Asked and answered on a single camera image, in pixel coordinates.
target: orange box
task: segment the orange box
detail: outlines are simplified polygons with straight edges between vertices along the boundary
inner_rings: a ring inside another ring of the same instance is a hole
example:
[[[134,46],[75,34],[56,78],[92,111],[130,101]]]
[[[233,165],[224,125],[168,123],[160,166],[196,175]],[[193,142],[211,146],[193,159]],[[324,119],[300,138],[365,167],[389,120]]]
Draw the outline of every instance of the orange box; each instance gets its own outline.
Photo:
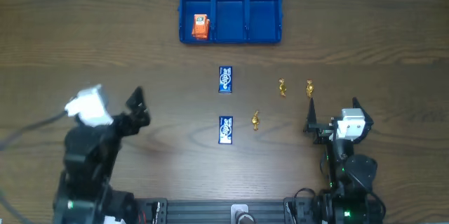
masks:
[[[207,39],[209,35],[210,20],[206,14],[195,14],[192,36],[197,39]]]

